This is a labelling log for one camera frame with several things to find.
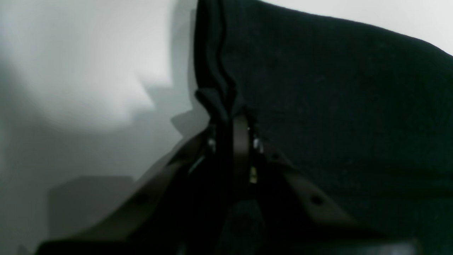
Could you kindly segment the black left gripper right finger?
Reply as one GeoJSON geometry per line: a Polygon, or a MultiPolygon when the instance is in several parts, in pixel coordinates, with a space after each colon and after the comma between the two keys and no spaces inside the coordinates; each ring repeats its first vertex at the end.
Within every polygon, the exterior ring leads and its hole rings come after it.
{"type": "Polygon", "coordinates": [[[232,121],[233,195],[254,191],[269,240],[259,255],[420,255],[413,238],[368,228],[259,135],[244,114],[232,121]]]}

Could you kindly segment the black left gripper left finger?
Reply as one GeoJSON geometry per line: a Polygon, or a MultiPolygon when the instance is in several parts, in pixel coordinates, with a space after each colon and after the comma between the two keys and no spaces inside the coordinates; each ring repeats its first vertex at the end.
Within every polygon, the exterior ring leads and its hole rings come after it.
{"type": "Polygon", "coordinates": [[[211,254],[230,205],[231,126],[210,124],[105,219],[36,254],[211,254]]]}

